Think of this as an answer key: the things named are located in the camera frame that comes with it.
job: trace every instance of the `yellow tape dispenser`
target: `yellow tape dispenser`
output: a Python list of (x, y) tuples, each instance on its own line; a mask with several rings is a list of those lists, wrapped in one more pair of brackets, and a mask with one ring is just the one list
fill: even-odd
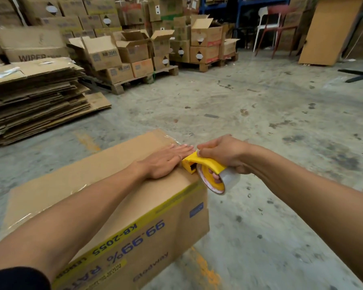
[[(219, 195), (224, 195), (227, 190), (232, 189), (241, 178), (234, 168), (223, 166), (211, 158), (200, 158), (197, 152), (184, 158), (181, 164), (191, 174), (198, 171), (199, 177), (208, 189)], [(219, 175), (221, 181), (215, 181), (209, 170)]]

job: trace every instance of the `white label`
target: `white label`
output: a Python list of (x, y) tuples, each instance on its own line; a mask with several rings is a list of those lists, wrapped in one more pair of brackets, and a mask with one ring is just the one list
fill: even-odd
[(107, 26), (109, 26), (109, 25), (111, 24), (111, 20), (110, 20), (110, 18), (104, 18), (103, 22), (104, 22)]
[(55, 6), (53, 6), (53, 5), (47, 6), (47, 7), (46, 7), (46, 10), (47, 10), (48, 12), (50, 12), (51, 14), (55, 14), (55, 13), (57, 13), (57, 12), (58, 12), (57, 7), (55, 7)]
[(0, 78), (4, 78), (5, 76), (11, 75), (12, 73), (15, 73), (20, 70), (20, 67), (14, 67), (8, 70), (5, 70), (3, 72), (0, 72)]

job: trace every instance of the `right hand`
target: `right hand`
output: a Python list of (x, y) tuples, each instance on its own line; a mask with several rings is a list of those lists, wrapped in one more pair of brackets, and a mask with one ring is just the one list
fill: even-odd
[(250, 144), (231, 135), (223, 135), (206, 143), (197, 146), (198, 156), (202, 158), (212, 158), (222, 165), (234, 167), (239, 174), (249, 174), (251, 170), (242, 162), (244, 155)]

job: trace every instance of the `left hand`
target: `left hand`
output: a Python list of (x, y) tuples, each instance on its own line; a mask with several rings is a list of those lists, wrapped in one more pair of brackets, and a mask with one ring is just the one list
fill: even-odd
[(154, 152), (139, 164), (145, 169), (147, 178), (158, 179), (168, 175), (177, 164), (185, 157), (191, 155), (195, 151), (192, 145), (175, 145), (172, 144), (166, 148)]

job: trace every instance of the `wooden pallet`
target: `wooden pallet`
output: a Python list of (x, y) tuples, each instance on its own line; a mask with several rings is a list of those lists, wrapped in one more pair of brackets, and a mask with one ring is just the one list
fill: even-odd
[(103, 82), (96, 77), (88, 76), (88, 75), (80, 77), (79, 80), (85, 84), (105, 88), (108, 91), (110, 91), (111, 93), (114, 93), (116, 95), (122, 95), (123, 93), (125, 93), (124, 86), (126, 86), (128, 83), (138, 81), (138, 82), (144, 82), (144, 83), (150, 84), (150, 83), (154, 82), (155, 74), (162, 73), (162, 72), (164, 72), (164, 73), (168, 72), (170, 75), (176, 76), (179, 74), (179, 68), (178, 68), (178, 66), (169, 66), (169, 67), (161, 69), (161, 70), (155, 70), (152, 74), (144, 75), (141, 77), (134, 77), (134, 78), (131, 78), (131, 79), (128, 79), (128, 80), (125, 80), (123, 82), (119, 82), (116, 84)]
[(175, 65), (177, 65), (179, 68), (197, 68), (199, 66), (199, 71), (200, 72), (207, 72), (208, 68), (210, 66), (219, 66), (219, 67), (223, 67), (226, 65), (227, 61), (238, 61), (238, 53), (235, 53), (235, 55), (233, 55), (232, 57), (228, 58), (228, 59), (223, 59), (223, 60), (216, 60), (214, 62), (211, 63), (207, 63), (207, 64), (197, 64), (197, 63), (184, 63), (184, 62), (174, 62)]

